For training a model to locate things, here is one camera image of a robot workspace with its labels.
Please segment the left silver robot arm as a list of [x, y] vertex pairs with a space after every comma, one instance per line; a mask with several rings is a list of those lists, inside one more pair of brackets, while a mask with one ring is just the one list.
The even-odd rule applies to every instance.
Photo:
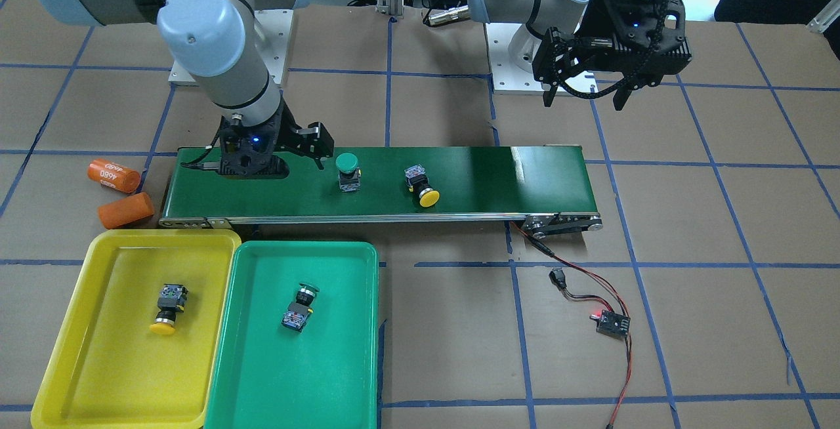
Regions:
[[682, 0], [467, 0], [472, 20], [517, 25], [515, 54], [543, 86], [579, 99], [612, 95], [622, 110], [634, 91], [681, 73], [692, 55]]

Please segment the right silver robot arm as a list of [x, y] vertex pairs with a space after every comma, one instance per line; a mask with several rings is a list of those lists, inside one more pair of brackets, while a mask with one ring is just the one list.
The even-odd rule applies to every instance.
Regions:
[[309, 157], [318, 168], [333, 157], [334, 141], [321, 122], [301, 127], [282, 98], [258, 50], [256, 13], [299, 9], [311, 0], [39, 0], [62, 23], [107, 26], [149, 22], [178, 62], [222, 112], [213, 144], [218, 162], [204, 155], [187, 169], [224, 176], [289, 174], [280, 151]]

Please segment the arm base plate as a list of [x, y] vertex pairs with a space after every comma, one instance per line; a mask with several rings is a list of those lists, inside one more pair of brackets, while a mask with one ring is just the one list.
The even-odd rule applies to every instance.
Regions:
[[534, 79], [532, 62], [539, 41], [525, 25], [486, 24], [487, 53], [497, 94], [541, 95], [546, 88]]
[[278, 87], [282, 87], [286, 73], [293, 21], [293, 10], [255, 11], [256, 49]]

